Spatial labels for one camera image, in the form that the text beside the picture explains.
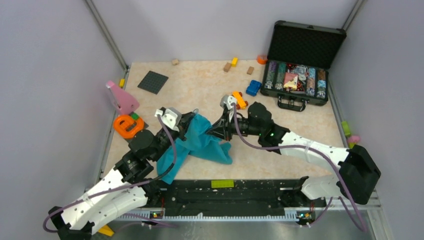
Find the teal garment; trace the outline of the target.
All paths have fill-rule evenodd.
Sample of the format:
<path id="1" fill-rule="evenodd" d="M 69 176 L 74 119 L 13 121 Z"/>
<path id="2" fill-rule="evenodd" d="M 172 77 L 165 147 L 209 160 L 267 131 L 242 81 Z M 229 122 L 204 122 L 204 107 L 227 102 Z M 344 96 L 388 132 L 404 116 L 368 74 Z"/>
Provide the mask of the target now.
<path id="1" fill-rule="evenodd" d="M 201 114 L 195 115 L 185 134 L 186 140 L 182 141 L 178 138 L 175 141 L 176 162 L 173 168 L 161 178 L 163 182 L 167 184 L 173 182 L 188 156 L 226 165 L 233 163 L 229 153 L 231 144 L 229 142 L 222 143 L 220 138 L 206 134 L 211 127 L 212 124 L 206 117 Z"/>

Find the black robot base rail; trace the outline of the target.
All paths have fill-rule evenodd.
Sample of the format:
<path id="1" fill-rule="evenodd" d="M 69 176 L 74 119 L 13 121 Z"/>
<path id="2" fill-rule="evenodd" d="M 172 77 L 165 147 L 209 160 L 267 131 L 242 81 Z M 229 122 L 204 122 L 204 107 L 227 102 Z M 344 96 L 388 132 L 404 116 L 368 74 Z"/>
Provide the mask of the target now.
<path id="1" fill-rule="evenodd" d="M 166 217 L 282 217 L 289 208 L 325 207 L 324 199 L 308 199 L 300 190 L 301 179 L 236 179 L 224 187 L 212 180 L 159 181 L 149 190 L 146 208 Z"/>

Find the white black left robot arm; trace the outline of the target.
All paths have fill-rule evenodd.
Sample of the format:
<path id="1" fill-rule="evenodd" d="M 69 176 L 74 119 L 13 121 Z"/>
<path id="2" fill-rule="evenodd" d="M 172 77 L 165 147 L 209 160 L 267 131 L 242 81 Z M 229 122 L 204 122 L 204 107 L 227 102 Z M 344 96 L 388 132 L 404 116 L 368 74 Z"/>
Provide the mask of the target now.
<path id="1" fill-rule="evenodd" d="M 152 133 L 139 127 L 126 137 L 129 151 L 98 183 L 81 197 L 48 213 L 61 240 L 89 240 L 99 229 L 136 207 L 154 207 L 160 202 L 159 191 L 152 188 L 176 169 L 176 141 L 186 140 L 196 111 L 180 113 L 161 108 L 155 113 L 161 129 Z"/>

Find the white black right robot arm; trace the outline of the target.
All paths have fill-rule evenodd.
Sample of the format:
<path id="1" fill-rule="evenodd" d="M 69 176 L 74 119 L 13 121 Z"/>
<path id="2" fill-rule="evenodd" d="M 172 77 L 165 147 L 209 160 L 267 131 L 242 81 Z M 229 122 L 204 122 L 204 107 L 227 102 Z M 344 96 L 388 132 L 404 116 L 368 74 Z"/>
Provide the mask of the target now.
<path id="1" fill-rule="evenodd" d="M 381 171 L 365 147 L 335 147 L 301 137 L 275 123 L 271 112 L 259 102 L 248 107 L 247 117 L 237 113 L 230 104 L 222 104 L 222 107 L 222 116 L 207 130 L 208 135 L 225 141 L 234 135 L 258 136 L 261 150 L 300 158 L 331 172 L 303 179 L 300 188 L 293 192 L 297 205 L 307 206 L 318 198 L 341 196 L 359 205 L 368 204 Z"/>

